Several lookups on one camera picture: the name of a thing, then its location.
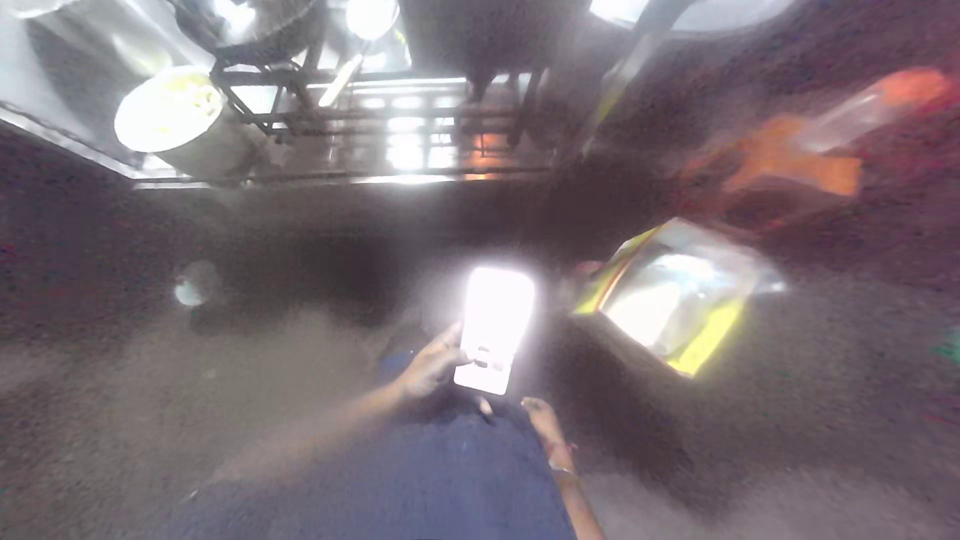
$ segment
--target finger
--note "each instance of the finger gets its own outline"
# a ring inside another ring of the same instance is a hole
[[[465,366],[472,362],[460,349],[449,349],[441,353],[440,363],[444,366]]]
[[[520,400],[520,406],[527,409],[528,412],[540,412],[546,408],[545,405],[550,406],[540,398],[523,398]]]
[[[450,327],[443,331],[443,333],[438,335],[433,342],[446,347],[453,347],[457,344],[457,341],[460,341],[460,331],[463,328],[464,324],[460,321],[457,321],[450,325]]]
[[[493,407],[490,406],[490,402],[488,402],[486,398],[483,396],[473,396],[473,400],[476,401],[477,406],[480,407],[480,412],[482,412],[484,416],[493,415]]]

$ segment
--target bright window light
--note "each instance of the bright window light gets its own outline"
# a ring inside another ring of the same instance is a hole
[[[456,98],[453,96],[441,96],[433,100],[433,106],[437,109],[452,109],[459,106],[463,102],[463,99]]]
[[[423,107],[423,98],[419,96],[403,96],[394,100],[393,106],[397,109],[416,109]]]
[[[400,174],[395,176],[371,176],[350,181],[351,184],[435,184],[437,182],[456,182],[449,176],[429,174]]]
[[[390,146],[412,149],[419,149],[423,139],[417,134],[390,135],[387,137],[387,144]]]
[[[457,148],[455,146],[434,146],[427,156],[426,166],[431,169],[445,169],[457,163]]]
[[[360,107],[364,109],[383,109],[386,106],[387,102],[378,97],[368,98],[360,102]]]
[[[391,118],[387,120],[387,129],[392,132],[410,132],[416,128],[422,127],[424,124],[423,118],[416,118],[413,116],[400,116],[399,118]]]

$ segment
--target metal frame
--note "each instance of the metal frame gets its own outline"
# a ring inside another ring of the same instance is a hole
[[[376,135],[380,131],[376,128],[330,128],[328,121],[332,120],[382,120],[396,116],[395,110],[369,110],[369,109],[334,109],[317,107],[309,95],[311,86],[325,85],[333,81],[335,74],[322,73],[316,68],[308,66],[315,65],[323,49],[322,44],[312,45],[307,49],[303,66],[293,61],[288,61],[275,65],[254,66],[259,70],[258,73],[251,71],[229,71],[228,69],[235,63],[217,61],[210,71],[210,80],[213,81],[227,96],[230,104],[237,110],[241,121],[246,124],[252,124],[260,129],[264,135],[279,135],[282,137],[296,137],[301,135]],[[468,135],[499,134],[507,135],[511,149],[517,147],[526,129],[526,124],[530,118],[530,113],[534,105],[534,95],[543,74],[543,68],[531,72],[530,83],[526,90],[520,95],[518,74],[511,73],[508,84],[514,94],[514,107],[511,109],[483,110],[477,108],[453,108],[453,109],[411,109],[403,110],[402,116],[421,117],[421,118],[439,118],[453,117],[453,126],[424,126],[421,129],[413,130],[408,133],[423,134],[429,136],[432,134],[466,133]],[[401,73],[358,73],[353,80],[355,83],[378,82],[378,81],[414,81],[424,78],[435,78],[436,75],[428,75],[410,70]],[[250,107],[233,91],[234,86],[276,86],[277,92],[274,97],[271,111],[267,113],[254,113]],[[296,95],[299,101],[299,107],[293,111],[279,112],[280,102],[284,92]],[[465,125],[463,120],[466,118],[512,118],[513,123],[509,127],[484,127],[481,123]]]

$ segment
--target metal bar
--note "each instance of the metal bar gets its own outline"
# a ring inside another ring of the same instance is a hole
[[[636,20],[630,31],[625,52],[604,77],[600,99],[596,108],[584,122],[573,142],[563,154],[563,161],[570,162],[589,152],[600,124],[620,101],[627,86],[636,78],[643,66],[653,58],[687,8],[695,0],[651,0]]]
[[[281,174],[281,175],[262,175],[262,176],[236,176],[222,177],[216,179],[190,179],[191,187],[206,188],[208,184],[212,188],[224,186],[224,184],[239,184],[246,180],[251,180],[253,185],[269,184],[289,184],[304,180],[341,180],[341,179],[366,179],[375,177],[394,177],[394,176],[464,176],[464,175],[487,175],[487,174],[523,174],[523,173],[543,173],[552,170],[547,165],[535,166],[493,166],[493,167],[447,167],[443,169],[379,169],[368,171],[355,170],[335,170],[335,171],[317,171],[312,173],[300,174]],[[150,179],[149,183],[141,183],[140,189],[171,189],[165,184],[183,184],[183,178],[155,178]]]
[[[223,79],[224,74],[224,63],[221,60],[217,60],[213,63],[213,68],[210,69],[210,81],[216,85],[224,95],[227,96],[230,104],[234,106],[240,112],[240,117],[246,124],[254,124],[257,128],[260,128],[260,131],[264,135],[271,135],[271,128],[269,125],[261,124],[253,119],[253,111],[250,110],[247,105],[235,94],[233,89],[230,88],[229,84],[226,84],[226,81]]]
[[[250,71],[224,71],[224,80],[233,86],[274,86],[287,84],[293,72],[274,71],[271,73],[252,73]],[[303,81],[307,85],[329,85],[336,78],[336,73],[315,71],[307,74]],[[380,81],[408,81],[411,79],[438,79],[438,76],[417,71],[357,73],[353,77],[355,83],[373,83]]]
[[[333,129],[328,130],[325,128],[310,128],[303,127],[302,124],[298,124],[297,131],[295,135],[405,135],[405,134],[453,134],[460,133],[466,135],[508,135],[511,128],[489,128],[484,126],[476,126],[473,129],[467,128],[458,128],[457,126],[423,126],[422,128],[416,128],[413,130],[403,130],[397,132],[387,131],[383,128],[342,128],[342,129]],[[273,128],[273,133],[277,135],[284,135],[287,132],[284,128]]]
[[[391,118],[510,118],[516,115],[516,110],[467,110],[467,109],[324,109],[316,110],[311,119],[317,120],[389,120]],[[286,122],[295,121],[297,112],[258,113],[254,114],[254,122]]]
[[[511,148],[517,146],[520,138],[523,136],[523,130],[526,129],[527,122],[530,120],[530,112],[534,107],[534,98],[537,95],[537,88],[540,86],[540,78],[543,76],[543,69],[538,69],[530,75],[530,82],[527,84],[527,90],[523,92],[523,102],[520,104],[519,114],[516,116],[514,129],[507,137],[507,144]]]
[[[303,57],[303,69],[301,75],[313,76],[317,73],[317,64],[320,63],[320,54],[324,51],[324,44],[313,43],[306,49],[306,56]]]

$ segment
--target cylindrical container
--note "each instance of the cylindrical container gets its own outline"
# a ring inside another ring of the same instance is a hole
[[[166,70],[127,94],[113,129],[131,150],[205,178],[245,173],[266,141],[239,121],[204,69],[189,65]]]

